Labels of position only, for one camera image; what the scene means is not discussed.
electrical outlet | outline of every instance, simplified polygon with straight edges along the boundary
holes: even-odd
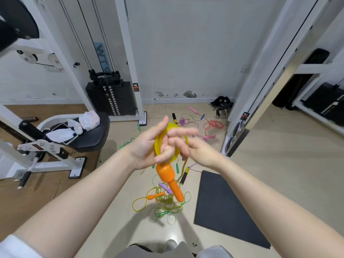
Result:
[[[243,65],[240,72],[242,72],[242,73],[249,72],[251,67],[252,67],[252,65]]]

black cushion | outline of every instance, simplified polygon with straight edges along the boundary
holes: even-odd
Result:
[[[71,147],[77,152],[84,153],[100,150],[104,146],[107,135],[109,134],[110,119],[105,112],[97,112],[97,114],[100,118],[99,125],[89,131],[84,130],[84,132],[69,143],[67,147]]]

jump rope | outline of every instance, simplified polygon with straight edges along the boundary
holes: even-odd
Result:
[[[156,141],[155,141],[155,144],[154,144],[154,150],[155,150],[156,155],[160,154],[160,147],[161,147],[162,139],[165,137],[166,133],[170,129],[178,128],[179,126],[184,126],[184,125],[191,124],[191,123],[195,123],[197,125],[197,127],[199,128],[198,123],[196,123],[194,121],[191,121],[190,119],[183,118],[183,115],[188,115],[188,116],[190,116],[195,121],[201,121],[203,118],[207,121],[203,125],[204,135],[205,136],[200,136],[199,135],[199,137],[201,137],[205,141],[208,138],[216,137],[216,135],[208,136],[206,134],[206,131],[209,130],[211,127],[217,127],[219,129],[223,129],[224,128],[224,125],[220,121],[218,121],[218,120],[211,120],[211,121],[209,121],[205,117],[205,114],[201,115],[196,110],[194,110],[193,108],[191,108],[191,107],[189,107],[189,108],[194,113],[200,115],[201,116],[200,119],[197,120],[197,119],[195,119],[193,116],[191,116],[189,114],[182,113],[182,117],[179,119],[179,122],[177,122],[176,118],[175,118],[175,114],[173,113],[172,115],[173,115],[173,118],[174,118],[174,123],[169,123],[167,128],[156,138]],[[144,129],[141,129],[140,126],[138,125],[138,130],[139,130],[139,134],[140,134],[141,131],[144,130]],[[133,132],[132,132],[132,136],[133,137],[130,139],[130,141],[125,142],[123,144],[123,146],[121,146],[121,147],[125,147],[126,145],[131,143],[133,140],[135,140],[135,137],[138,136],[138,135],[134,135],[135,132],[136,132],[136,130],[133,130]],[[175,149],[175,154],[174,154],[173,158],[170,160],[170,163],[173,162],[176,159],[178,160],[177,163],[176,163],[177,174],[179,174],[179,166],[178,166],[178,163],[179,163],[178,155],[179,155],[179,153],[180,153],[180,150],[178,148],[176,148]],[[152,179],[152,184],[153,184],[154,187],[147,191],[147,194],[146,194],[145,197],[140,197],[140,198],[135,199],[133,201],[132,205],[131,205],[132,209],[135,212],[140,212],[140,211],[142,211],[142,210],[144,210],[146,208],[148,200],[155,199],[157,205],[154,206],[153,208],[151,208],[149,210],[149,212],[148,212],[149,214],[152,211],[154,212],[155,220],[153,220],[153,221],[149,220],[150,222],[155,222],[155,221],[157,221],[157,219],[162,218],[165,215],[168,215],[168,216],[173,216],[174,217],[174,222],[170,223],[169,219],[167,219],[167,223],[170,224],[170,225],[174,224],[175,221],[176,221],[175,214],[178,214],[178,213],[182,212],[183,211],[183,205],[191,200],[191,193],[189,191],[187,191],[183,195],[182,191],[180,190],[180,186],[184,184],[186,176],[187,176],[189,170],[193,170],[193,171],[201,173],[201,171],[192,169],[192,167],[194,165],[196,165],[196,164],[193,164],[190,167],[187,167],[185,169],[185,166],[186,166],[186,163],[187,163],[187,158],[186,158],[185,161],[184,161],[184,164],[183,164],[183,167],[182,167],[182,172],[181,172],[179,178],[174,180],[175,173],[174,173],[174,170],[172,169],[170,163],[167,163],[167,164],[157,164],[156,165],[156,170],[157,170],[158,174],[155,175],[153,177],[153,179]],[[155,183],[154,183],[154,178],[156,176],[159,176],[160,179],[162,180],[162,182],[159,182],[158,185],[155,185]],[[141,208],[139,210],[136,210],[134,208],[134,203],[136,201],[140,200],[140,199],[145,199],[144,206],[143,206],[143,208]]]

